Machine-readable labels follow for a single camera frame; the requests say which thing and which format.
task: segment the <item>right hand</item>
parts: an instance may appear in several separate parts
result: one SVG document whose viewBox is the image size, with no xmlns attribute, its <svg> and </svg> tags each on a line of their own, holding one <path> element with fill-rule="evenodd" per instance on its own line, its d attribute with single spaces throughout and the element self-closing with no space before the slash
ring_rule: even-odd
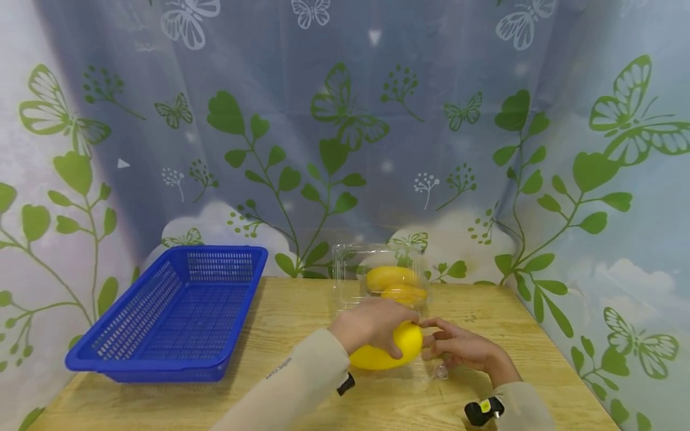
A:
<svg viewBox="0 0 690 431">
<path fill-rule="evenodd" d="M 443 355 L 446 368 L 465 365 L 483 371 L 491 378 L 494 388 L 522 381 L 520 373 L 505 350 L 481 335 L 452 325 L 441 318 L 420 322 L 420 327 L 440 329 L 424 337 L 424 347 L 428 348 L 422 355 L 424 360 Z"/>
</svg>

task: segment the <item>yellow fruit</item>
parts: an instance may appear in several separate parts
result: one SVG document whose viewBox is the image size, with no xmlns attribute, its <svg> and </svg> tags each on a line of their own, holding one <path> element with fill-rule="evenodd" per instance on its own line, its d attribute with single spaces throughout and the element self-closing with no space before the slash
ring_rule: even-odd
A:
<svg viewBox="0 0 690 431">
<path fill-rule="evenodd" d="M 401 359 L 393 359 L 382 349 L 365 345 L 350 356 L 350 364 L 363 370 L 388 370 L 412 361 L 422 351 L 422 330 L 414 323 L 403 322 L 393 331 L 393 340 L 402 351 Z"/>
<path fill-rule="evenodd" d="M 426 300 L 426 291 L 415 286 L 397 284 L 384 289 L 381 292 L 381 298 L 394 299 L 402 305 L 408 307 L 419 307 L 424 305 Z"/>
<path fill-rule="evenodd" d="M 381 292 L 391 285 L 417 285 L 418 278 L 410 268 L 401 266 L 378 266 L 366 273 L 369 290 Z"/>
</svg>

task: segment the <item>white butterfly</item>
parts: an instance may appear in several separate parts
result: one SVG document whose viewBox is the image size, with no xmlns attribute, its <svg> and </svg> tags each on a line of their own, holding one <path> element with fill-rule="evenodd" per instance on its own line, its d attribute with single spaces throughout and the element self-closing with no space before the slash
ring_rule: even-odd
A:
<svg viewBox="0 0 690 431">
<path fill-rule="evenodd" d="M 163 33 L 173 41 L 182 41 L 191 50 L 206 45 L 206 35 L 201 28 L 202 17 L 213 18 L 220 13 L 220 0 L 175 0 L 168 4 L 177 6 L 161 17 Z"/>
<path fill-rule="evenodd" d="M 496 34 L 508 41 L 513 38 L 513 46 L 522 51 L 529 48 L 534 40 L 534 25 L 540 19 L 549 18 L 556 9 L 558 0 L 532 0 L 532 6 L 517 5 L 524 12 L 513 12 L 504 17 L 496 26 Z"/>
<path fill-rule="evenodd" d="M 293 3 L 293 12 L 298 15 L 297 24 L 303 29 L 308 29 L 311 26 L 311 20 L 315 19 L 321 26 L 325 26 L 331 16 L 328 14 L 328 9 L 331 6 L 331 0 L 316 0 L 313 7 L 310 7 L 305 0 L 291 0 Z"/>
</svg>

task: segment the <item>sleeve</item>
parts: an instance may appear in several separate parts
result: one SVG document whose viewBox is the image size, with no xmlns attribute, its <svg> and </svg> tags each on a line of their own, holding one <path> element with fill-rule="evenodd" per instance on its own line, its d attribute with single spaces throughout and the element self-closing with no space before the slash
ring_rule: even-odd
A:
<svg viewBox="0 0 690 431">
<path fill-rule="evenodd" d="M 494 396 L 506 409 L 497 420 L 498 431 L 555 431 L 549 409 L 529 383 L 501 385 Z"/>
<path fill-rule="evenodd" d="M 328 330 L 318 330 L 296 345 L 211 431 L 289 429 L 347 380 L 349 365 L 340 342 Z"/>
</svg>

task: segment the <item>wooden table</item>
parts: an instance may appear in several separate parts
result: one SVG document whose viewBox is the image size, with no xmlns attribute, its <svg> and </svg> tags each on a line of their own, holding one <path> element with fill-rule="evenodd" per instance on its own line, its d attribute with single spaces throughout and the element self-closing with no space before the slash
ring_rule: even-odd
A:
<svg viewBox="0 0 690 431">
<path fill-rule="evenodd" d="M 78 374 L 30 428 L 207 430 L 290 348 L 330 321 L 331 281 L 264 279 L 227 377 L 214 384 L 121 385 Z M 434 285 L 430 313 L 501 344 L 549 405 L 559 430 L 617 431 L 570 365 L 506 288 Z M 458 370 L 410 391 L 396 380 L 357 381 L 295 427 L 320 430 L 471 430 L 463 407 L 491 393 L 486 376 Z M 493 422 L 485 429 L 495 430 Z"/>
</svg>

